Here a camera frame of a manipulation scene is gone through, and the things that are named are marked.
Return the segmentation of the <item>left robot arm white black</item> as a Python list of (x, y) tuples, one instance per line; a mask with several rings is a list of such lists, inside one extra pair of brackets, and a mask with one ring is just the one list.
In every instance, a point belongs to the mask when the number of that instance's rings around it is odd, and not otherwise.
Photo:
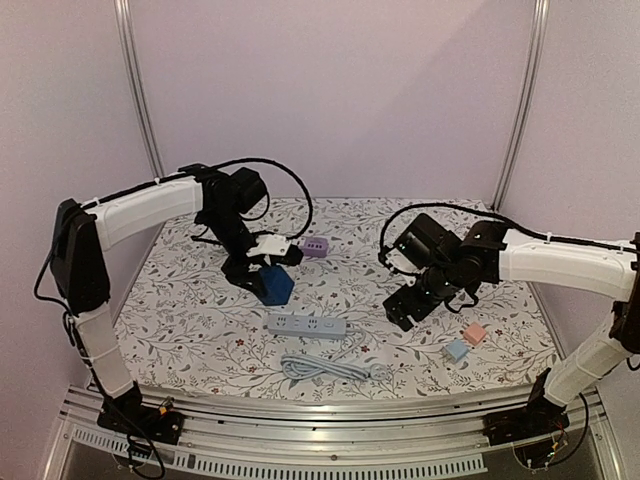
[(148, 426), (146, 408), (131, 396), (139, 388), (123, 359), (110, 307), (111, 282), (104, 255), (121, 242), (178, 217), (192, 216), (226, 252), (225, 279), (253, 294), (266, 306), (288, 302), (293, 281), (286, 273), (303, 253), (300, 232), (282, 235), (252, 232), (247, 213), (270, 195), (254, 165), (275, 167), (303, 187), (303, 180), (271, 159), (241, 158), (206, 166), (192, 164), (177, 172), (84, 203), (63, 201), (57, 209), (53, 238), (41, 268), (51, 273), (56, 297), (33, 288), (41, 302), (62, 309), (63, 325), (101, 395), (113, 401), (111, 419), (128, 434)]

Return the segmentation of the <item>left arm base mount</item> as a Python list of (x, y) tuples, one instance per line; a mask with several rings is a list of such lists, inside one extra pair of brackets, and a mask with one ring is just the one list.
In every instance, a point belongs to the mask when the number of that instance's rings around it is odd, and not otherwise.
[(107, 400), (97, 419), (104, 429), (169, 445), (178, 444), (184, 422), (185, 416), (174, 410), (162, 413), (159, 407), (118, 406)]

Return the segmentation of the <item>dark blue cube socket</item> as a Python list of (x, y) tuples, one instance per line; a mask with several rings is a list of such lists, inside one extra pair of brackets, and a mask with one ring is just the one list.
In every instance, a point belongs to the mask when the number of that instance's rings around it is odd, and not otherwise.
[(259, 300), (265, 306), (284, 306), (289, 302), (294, 288), (293, 279), (280, 265), (262, 267), (259, 270), (264, 293)]

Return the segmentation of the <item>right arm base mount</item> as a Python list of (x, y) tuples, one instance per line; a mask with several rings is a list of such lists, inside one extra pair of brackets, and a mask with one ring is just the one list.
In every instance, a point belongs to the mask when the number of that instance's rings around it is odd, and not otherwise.
[(569, 419), (565, 407), (538, 398), (522, 407), (486, 414), (482, 424), (482, 434), (495, 446), (563, 430)]

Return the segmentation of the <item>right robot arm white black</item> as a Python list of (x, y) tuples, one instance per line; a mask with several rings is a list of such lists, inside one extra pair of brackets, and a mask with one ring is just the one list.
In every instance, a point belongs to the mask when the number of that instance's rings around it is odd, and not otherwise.
[(438, 306), (465, 292), (477, 305), (484, 283), (523, 281), (604, 295), (609, 318), (561, 363), (536, 379), (517, 427), (537, 436), (584, 389), (639, 352), (639, 240), (597, 241), (539, 233), (493, 212), (475, 211), (463, 238), (421, 213), (392, 245), (381, 243), (379, 262), (404, 286), (384, 301), (387, 319), (412, 329)]

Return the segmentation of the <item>light blue charger plug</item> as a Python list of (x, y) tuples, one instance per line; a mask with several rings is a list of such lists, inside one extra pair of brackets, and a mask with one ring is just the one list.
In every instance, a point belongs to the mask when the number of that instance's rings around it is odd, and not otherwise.
[(455, 339), (444, 345), (441, 353), (447, 362), (456, 364), (467, 356), (469, 350), (469, 346), (464, 341)]

